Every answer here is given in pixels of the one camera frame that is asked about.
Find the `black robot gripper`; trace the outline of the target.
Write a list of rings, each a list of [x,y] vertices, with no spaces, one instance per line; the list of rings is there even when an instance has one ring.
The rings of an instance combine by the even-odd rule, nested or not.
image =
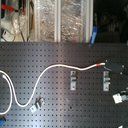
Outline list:
[[[124,70],[124,67],[121,64],[114,63],[112,61],[107,61],[105,63],[105,68],[109,71],[115,72],[115,73],[122,73]]]

